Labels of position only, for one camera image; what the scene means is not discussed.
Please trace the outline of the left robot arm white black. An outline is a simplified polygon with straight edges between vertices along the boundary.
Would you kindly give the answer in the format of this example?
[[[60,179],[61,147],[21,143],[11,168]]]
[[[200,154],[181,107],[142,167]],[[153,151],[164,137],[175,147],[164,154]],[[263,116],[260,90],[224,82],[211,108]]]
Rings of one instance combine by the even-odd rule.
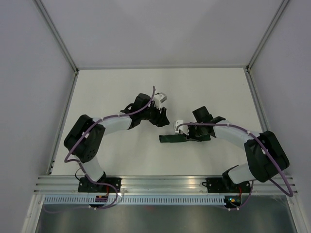
[[[77,162],[95,192],[102,192],[106,187],[106,174],[99,165],[97,152],[104,136],[123,130],[130,130],[142,121],[148,121],[157,127],[169,125],[167,109],[162,103],[167,100],[164,93],[152,96],[140,93],[133,103],[119,113],[103,118],[91,118],[81,115],[64,140],[69,151],[64,162]]]

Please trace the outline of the dark green cloth napkin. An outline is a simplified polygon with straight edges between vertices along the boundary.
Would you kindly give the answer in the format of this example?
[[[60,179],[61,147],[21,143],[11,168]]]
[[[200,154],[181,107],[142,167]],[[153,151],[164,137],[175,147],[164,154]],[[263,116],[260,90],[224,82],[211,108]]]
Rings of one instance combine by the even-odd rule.
[[[182,143],[182,142],[204,142],[210,141],[211,138],[209,135],[203,137],[190,137],[185,134],[170,134],[170,135],[160,135],[159,141],[160,143]]]

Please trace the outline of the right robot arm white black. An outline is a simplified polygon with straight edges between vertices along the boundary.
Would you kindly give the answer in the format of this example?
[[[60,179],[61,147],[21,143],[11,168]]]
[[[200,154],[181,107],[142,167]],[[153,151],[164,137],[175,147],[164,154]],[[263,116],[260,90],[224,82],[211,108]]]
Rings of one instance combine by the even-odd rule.
[[[205,106],[193,112],[195,123],[187,124],[189,136],[203,141],[219,138],[243,149],[247,162],[236,165],[222,174],[222,187],[232,192],[243,182],[257,180],[264,183],[290,165],[276,135],[272,131],[252,132],[234,125],[224,117],[213,117]]]

